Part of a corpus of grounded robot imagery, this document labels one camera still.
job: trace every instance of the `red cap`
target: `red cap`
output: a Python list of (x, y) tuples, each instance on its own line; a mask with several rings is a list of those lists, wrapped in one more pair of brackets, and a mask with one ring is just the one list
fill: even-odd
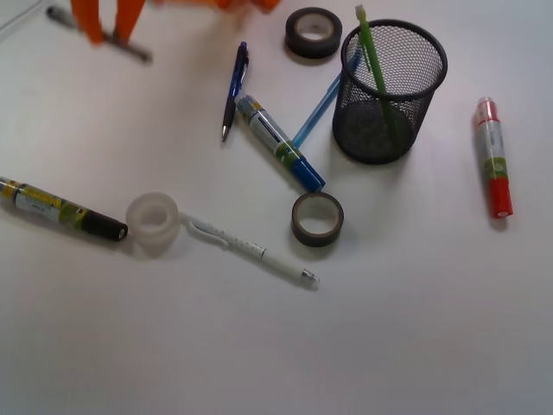
[(490, 197), (492, 199), (492, 215), (494, 218), (505, 218), (512, 215), (511, 193), (509, 180), (501, 177), (490, 180)]

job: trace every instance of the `tape roll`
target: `tape roll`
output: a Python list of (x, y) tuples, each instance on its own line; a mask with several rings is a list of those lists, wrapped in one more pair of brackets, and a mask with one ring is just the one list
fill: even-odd
[(303, 195), (292, 208), (292, 233), (305, 246), (321, 248), (332, 244), (340, 236), (343, 224), (342, 206), (326, 193)]
[(126, 220), (133, 238), (147, 246), (168, 244), (181, 230), (179, 208), (163, 193), (137, 197), (127, 208)]
[(331, 56), (340, 47), (341, 37), (340, 19), (334, 13), (318, 7), (300, 9), (286, 22), (286, 44), (302, 58), (322, 59)]

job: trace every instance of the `black mesh pen holder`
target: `black mesh pen holder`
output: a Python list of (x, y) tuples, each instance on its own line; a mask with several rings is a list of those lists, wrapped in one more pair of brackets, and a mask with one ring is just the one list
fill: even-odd
[(334, 139), (349, 157), (384, 164), (415, 142), (434, 91), (448, 71), (440, 42), (398, 20), (370, 22), (386, 93), (379, 93), (356, 28), (341, 50), (342, 75), (334, 112)]

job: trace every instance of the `blue marker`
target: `blue marker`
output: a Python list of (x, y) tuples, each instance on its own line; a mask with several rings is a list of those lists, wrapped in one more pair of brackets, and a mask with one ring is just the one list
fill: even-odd
[(309, 193), (320, 192), (326, 184), (325, 181), (311, 167), (305, 156), (267, 111), (254, 98), (243, 93), (236, 98), (236, 106), (250, 128), (272, 150), (275, 157), (297, 181)]

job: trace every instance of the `green pen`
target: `green pen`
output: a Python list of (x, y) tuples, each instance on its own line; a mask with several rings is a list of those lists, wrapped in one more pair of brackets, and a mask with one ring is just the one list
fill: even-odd
[[(375, 48), (374, 40), (372, 39), (371, 27), (369, 26), (369, 22), (366, 20), (365, 8), (362, 5), (357, 6), (355, 8), (355, 14), (359, 20), (359, 40), (361, 48), (363, 49), (363, 55), (365, 56), (365, 62), (367, 63), (367, 69), (371, 72), (372, 67), (372, 74), (374, 76), (374, 82), (377, 84), (378, 93), (386, 95), (388, 92), (386, 91), (384, 76), (382, 74), (382, 69), (380, 68), (380, 63), (378, 62), (377, 49)], [(382, 112), (384, 113), (386, 124), (388, 125), (391, 141), (396, 151), (399, 152), (398, 134), (393, 110), (388, 102), (383, 100), (380, 100), (380, 102), (382, 104)]]

